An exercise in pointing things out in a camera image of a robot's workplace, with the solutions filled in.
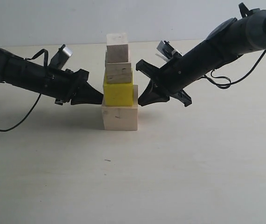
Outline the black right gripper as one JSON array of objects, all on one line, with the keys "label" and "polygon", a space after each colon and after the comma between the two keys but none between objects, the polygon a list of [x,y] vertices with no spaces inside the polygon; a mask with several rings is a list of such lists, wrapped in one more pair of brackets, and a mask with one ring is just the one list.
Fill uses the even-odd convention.
[{"label": "black right gripper", "polygon": [[140,106],[165,103],[170,98],[179,100],[185,107],[192,104],[191,97],[182,87],[178,89],[171,88],[171,84],[174,84],[174,71],[172,68],[171,63],[166,63],[163,67],[158,68],[143,59],[137,62],[136,70],[142,72],[150,79],[144,92],[138,98],[138,104]]}]

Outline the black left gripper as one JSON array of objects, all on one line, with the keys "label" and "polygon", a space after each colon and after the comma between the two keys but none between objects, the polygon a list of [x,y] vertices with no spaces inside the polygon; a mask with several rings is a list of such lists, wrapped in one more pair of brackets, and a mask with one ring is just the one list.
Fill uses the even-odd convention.
[{"label": "black left gripper", "polygon": [[70,100],[71,105],[101,105],[103,94],[87,82],[88,77],[89,72],[83,69],[76,72],[50,69],[44,86],[44,95],[55,98],[61,105]]}]

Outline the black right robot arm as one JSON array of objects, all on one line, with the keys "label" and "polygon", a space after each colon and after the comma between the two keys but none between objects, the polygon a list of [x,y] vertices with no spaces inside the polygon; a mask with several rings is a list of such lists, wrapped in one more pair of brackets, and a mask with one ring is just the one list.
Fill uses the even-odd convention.
[{"label": "black right robot arm", "polygon": [[167,58],[161,68],[140,60],[136,70],[150,81],[138,98],[138,104],[145,106],[175,98],[189,106],[192,99],[184,91],[185,87],[244,54],[266,52],[266,10],[250,10],[244,3],[239,4],[239,10],[241,19],[230,18],[221,23],[185,54],[173,48],[169,41],[161,41],[157,50]]}]

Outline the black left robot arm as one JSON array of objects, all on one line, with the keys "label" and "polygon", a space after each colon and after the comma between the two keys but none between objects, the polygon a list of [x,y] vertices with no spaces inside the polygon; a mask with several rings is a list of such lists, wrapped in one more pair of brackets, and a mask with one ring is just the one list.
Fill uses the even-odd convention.
[{"label": "black left robot arm", "polygon": [[103,94],[88,83],[88,71],[62,69],[72,54],[66,45],[51,59],[46,49],[31,58],[22,58],[0,48],[0,83],[52,97],[59,105],[68,102],[100,105]]}]

